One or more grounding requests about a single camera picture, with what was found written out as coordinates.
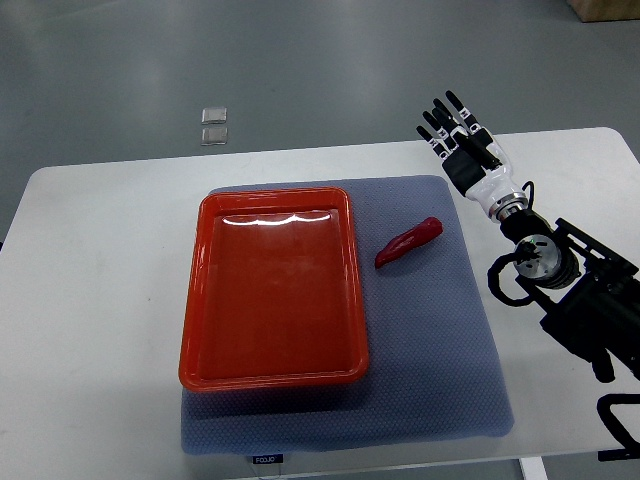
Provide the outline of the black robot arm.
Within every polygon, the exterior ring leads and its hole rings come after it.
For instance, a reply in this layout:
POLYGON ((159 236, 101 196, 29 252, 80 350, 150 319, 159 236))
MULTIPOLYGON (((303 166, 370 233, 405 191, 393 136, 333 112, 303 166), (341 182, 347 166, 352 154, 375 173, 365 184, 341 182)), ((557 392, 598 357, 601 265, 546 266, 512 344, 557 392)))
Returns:
POLYGON ((524 189, 493 216, 514 249, 489 268, 490 292, 511 307, 539 305, 542 329, 599 382, 614 381, 614 359, 637 375, 638 267, 562 218, 549 224, 533 209, 533 182, 524 189))

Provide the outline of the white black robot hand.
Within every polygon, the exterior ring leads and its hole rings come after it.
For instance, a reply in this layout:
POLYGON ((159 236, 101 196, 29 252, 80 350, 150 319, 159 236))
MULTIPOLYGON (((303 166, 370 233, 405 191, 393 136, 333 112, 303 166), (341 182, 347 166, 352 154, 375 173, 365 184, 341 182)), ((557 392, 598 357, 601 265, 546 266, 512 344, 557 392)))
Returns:
POLYGON ((454 188, 477 202, 487 217, 499 223, 531 206, 524 189, 513 181, 510 159, 492 133, 452 91, 433 100, 425 111, 426 126, 416 131, 441 160, 454 188))

